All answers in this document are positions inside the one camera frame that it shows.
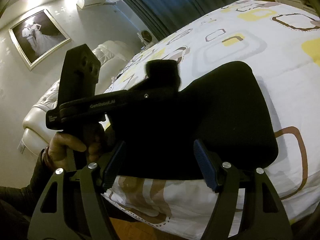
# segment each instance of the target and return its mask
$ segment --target metal screw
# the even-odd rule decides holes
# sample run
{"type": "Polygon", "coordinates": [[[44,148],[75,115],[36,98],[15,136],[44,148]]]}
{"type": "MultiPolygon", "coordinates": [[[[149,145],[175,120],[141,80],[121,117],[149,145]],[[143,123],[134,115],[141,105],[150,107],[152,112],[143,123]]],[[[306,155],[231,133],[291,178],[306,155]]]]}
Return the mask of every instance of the metal screw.
{"type": "Polygon", "coordinates": [[[229,169],[229,168],[231,168],[231,164],[228,163],[228,162],[224,162],[224,163],[222,164],[222,167],[224,167],[224,168],[226,168],[226,169],[229,169]]]}
{"type": "Polygon", "coordinates": [[[264,173],[264,170],[263,170],[262,168],[257,168],[257,169],[256,169],[256,172],[257,172],[258,174],[263,174],[263,173],[264,173]]]}
{"type": "Polygon", "coordinates": [[[57,168],[55,172],[57,175],[60,175],[61,173],[63,173],[63,168],[57,168]]]}
{"type": "Polygon", "coordinates": [[[97,163],[89,163],[89,164],[88,164],[88,168],[89,168],[89,169],[95,169],[97,166],[98,166],[97,163]]]}

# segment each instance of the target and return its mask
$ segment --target bracelet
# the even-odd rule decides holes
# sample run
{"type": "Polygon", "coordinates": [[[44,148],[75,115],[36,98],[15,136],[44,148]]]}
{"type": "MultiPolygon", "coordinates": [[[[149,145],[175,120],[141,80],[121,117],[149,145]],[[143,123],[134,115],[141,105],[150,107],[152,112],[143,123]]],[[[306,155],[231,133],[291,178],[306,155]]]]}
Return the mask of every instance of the bracelet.
{"type": "Polygon", "coordinates": [[[44,150],[43,160],[44,160],[45,165],[48,167],[48,169],[50,171],[53,172],[56,170],[55,165],[49,156],[49,145],[44,150]]]}

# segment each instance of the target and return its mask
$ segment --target ceiling light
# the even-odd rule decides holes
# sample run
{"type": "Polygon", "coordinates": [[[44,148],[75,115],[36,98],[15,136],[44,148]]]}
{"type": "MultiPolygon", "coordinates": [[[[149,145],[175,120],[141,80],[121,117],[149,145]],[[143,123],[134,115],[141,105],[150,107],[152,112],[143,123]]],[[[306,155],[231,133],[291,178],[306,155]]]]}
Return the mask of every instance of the ceiling light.
{"type": "Polygon", "coordinates": [[[33,8],[40,5],[42,0],[28,0],[28,5],[32,6],[33,8]]]}

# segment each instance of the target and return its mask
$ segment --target person's hand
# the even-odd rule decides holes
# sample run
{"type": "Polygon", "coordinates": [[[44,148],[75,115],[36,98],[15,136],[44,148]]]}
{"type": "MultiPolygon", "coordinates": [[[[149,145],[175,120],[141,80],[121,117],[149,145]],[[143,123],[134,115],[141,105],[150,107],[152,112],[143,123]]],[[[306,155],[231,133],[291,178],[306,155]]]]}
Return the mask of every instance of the person's hand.
{"type": "Polygon", "coordinates": [[[77,137],[57,132],[50,141],[48,155],[54,168],[69,170],[67,161],[67,147],[78,152],[86,152],[87,162],[96,162],[106,149],[108,139],[101,124],[90,127],[90,136],[86,138],[88,147],[77,137]]]}

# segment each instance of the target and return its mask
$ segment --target black and white photo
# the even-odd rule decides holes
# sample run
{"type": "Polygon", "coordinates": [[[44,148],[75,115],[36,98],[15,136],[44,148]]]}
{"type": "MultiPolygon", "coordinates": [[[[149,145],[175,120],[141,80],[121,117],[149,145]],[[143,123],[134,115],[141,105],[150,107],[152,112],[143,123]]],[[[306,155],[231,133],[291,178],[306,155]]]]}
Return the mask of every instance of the black and white photo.
{"type": "Polygon", "coordinates": [[[9,32],[30,70],[54,49],[70,40],[47,10],[24,19],[9,32]]]}

